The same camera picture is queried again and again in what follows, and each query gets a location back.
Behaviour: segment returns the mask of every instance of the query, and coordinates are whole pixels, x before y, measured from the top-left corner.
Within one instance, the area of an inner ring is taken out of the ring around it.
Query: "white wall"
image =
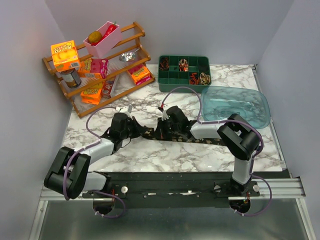
[[[320,1],[295,0],[257,69],[285,162],[320,238]]]
[[[204,55],[211,64],[256,64],[293,0],[45,0],[77,44],[106,21],[137,21],[157,63],[163,54]]]
[[[43,0],[6,1],[0,19],[0,239],[25,240],[71,112],[42,62],[65,39]]]

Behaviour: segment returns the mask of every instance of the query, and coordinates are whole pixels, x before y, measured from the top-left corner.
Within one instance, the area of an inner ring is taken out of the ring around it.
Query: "pink box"
[[[113,23],[107,21],[106,24],[100,27],[97,31],[99,31],[103,36],[110,25],[113,25]],[[120,26],[116,24],[116,29],[97,45],[91,46],[91,44],[88,42],[88,38],[83,40],[83,43],[89,54],[95,56],[96,58],[102,59],[104,55],[106,55],[107,52],[109,52],[121,40],[121,29]]]

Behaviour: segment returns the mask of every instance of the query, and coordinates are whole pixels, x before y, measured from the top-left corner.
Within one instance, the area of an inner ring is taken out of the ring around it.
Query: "tin can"
[[[67,71],[60,72],[63,80],[69,88],[76,88],[81,84],[81,78],[79,77],[75,69],[69,69]]]

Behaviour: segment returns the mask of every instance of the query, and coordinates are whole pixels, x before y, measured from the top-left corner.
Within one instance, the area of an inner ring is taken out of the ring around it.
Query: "orange box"
[[[102,97],[101,92],[102,92],[103,85],[104,83],[100,82],[82,91],[80,94],[82,102],[86,104],[98,105]]]
[[[89,58],[80,63],[78,75],[80,78],[105,79],[108,72],[107,59]]]
[[[128,72],[131,74],[131,78],[135,84],[137,84],[137,82],[139,82],[141,79],[150,77],[150,71],[143,64],[129,69]]]
[[[58,72],[80,66],[80,60],[74,40],[51,45],[53,65]]]

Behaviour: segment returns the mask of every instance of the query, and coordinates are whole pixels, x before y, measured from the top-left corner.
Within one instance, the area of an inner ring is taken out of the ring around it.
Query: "orange cereal box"
[[[131,78],[135,84],[137,84],[141,79],[146,77],[150,77],[150,71],[146,66],[140,64],[128,70],[129,74],[131,74]]]
[[[80,66],[77,47],[74,40],[51,45],[53,65],[58,72]]]
[[[101,100],[103,82],[100,82],[81,92],[81,100],[86,104],[98,105]]]

